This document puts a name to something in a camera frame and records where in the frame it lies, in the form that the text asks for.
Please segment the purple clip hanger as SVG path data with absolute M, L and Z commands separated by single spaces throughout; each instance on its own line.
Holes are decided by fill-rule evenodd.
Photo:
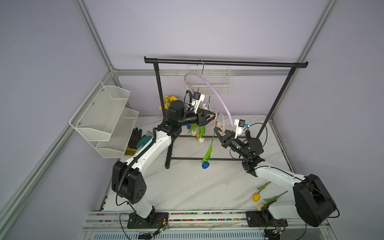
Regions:
M 197 60 L 197 66 L 198 65 L 202 65 L 203 67 L 202 67 L 202 70 L 200 71 L 200 73 L 201 74 L 205 74 L 205 65 L 206 65 L 206 62 L 205 61 L 203 61 L 203 60 Z M 224 108 L 224 112 L 227 114 L 227 116 L 228 116 L 228 120 L 229 120 L 229 124 L 230 124 L 230 126 L 231 127 L 233 127 L 234 126 L 234 120 L 233 120 L 233 117 L 232 117 L 232 114 L 231 114 L 231 112 L 230 112 L 230 110 L 229 110 L 229 108 L 228 108 L 228 106 L 226 105 L 226 103 L 225 103 L 225 101 L 224 101 L 224 99 L 223 99 L 223 97 L 221 97 L 219 94 L 218 94 L 218 92 L 212 87 L 212 85 L 210 85 L 209 84 L 209 86 L 213 89 L 213 91 L 215 92 L 215 97 L 218 99 L 218 101 L 220 102 L 220 104 L 222 105 L 222 107 Z

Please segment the blue tulip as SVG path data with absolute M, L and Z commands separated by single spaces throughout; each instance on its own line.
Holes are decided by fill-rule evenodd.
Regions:
M 206 154 L 205 154 L 205 156 L 203 157 L 203 160 L 202 160 L 202 168 L 204 170 L 207 169 L 210 166 L 209 160 L 211 158 L 212 151 L 213 151 L 214 139 L 215 139 L 215 134 L 213 134 L 210 146 L 209 146 L 209 148 L 208 148 L 208 150 L 207 150 L 207 152 L 206 152 Z

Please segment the yellow tulip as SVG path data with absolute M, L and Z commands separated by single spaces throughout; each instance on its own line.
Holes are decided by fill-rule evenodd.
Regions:
M 257 191 L 253 194 L 253 201 L 258 202 L 261 198 L 261 191 L 263 191 L 271 182 L 266 182 L 264 185 L 257 188 Z

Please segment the white tulip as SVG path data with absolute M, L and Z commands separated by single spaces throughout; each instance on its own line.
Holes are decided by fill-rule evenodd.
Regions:
M 209 103 L 204 103 L 204 101 L 200 103 L 199 109 L 209 110 L 209 108 Z M 196 140 L 198 140 L 200 143 L 204 142 L 204 134 L 206 133 L 206 127 L 198 127 L 196 124 L 192 124 L 187 125 L 187 128 L 189 129 L 189 133 L 191 133 L 193 137 L 197 137 Z

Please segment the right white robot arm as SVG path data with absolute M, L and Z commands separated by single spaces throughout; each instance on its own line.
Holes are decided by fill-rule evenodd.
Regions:
M 273 200 L 271 204 L 265 205 L 265 209 L 274 219 L 303 220 L 312 227 L 318 227 L 332 213 L 339 211 L 318 176 L 295 174 L 266 162 L 260 157 L 263 150 L 259 139 L 249 138 L 244 143 L 236 137 L 234 131 L 222 132 L 215 127 L 214 132 L 222 147 L 230 148 L 243 158 L 242 166 L 248 174 L 265 179 L 294 196 L 290 201 Z

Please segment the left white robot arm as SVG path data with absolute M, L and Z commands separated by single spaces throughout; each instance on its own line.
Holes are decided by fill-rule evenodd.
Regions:
M 203 127 L 214 118 L 215 113 L 209 110 L 197 108 L 196 111 L 188 112 L 183 101 L 174 101 L 162 123 L 153 128 L 151 140 L 124 163 L 114 164 L 112 190 L 116 197 L 125 199 L 123 204 L 127 203 L 134 210 L 130 218 L 133 218 L 135 227 L 150 228 L 156 218 L 155 207 L 145 196 L 147 185 L 144 176 L 149 166 L 173 144 L 183 126 L 196 124 Z

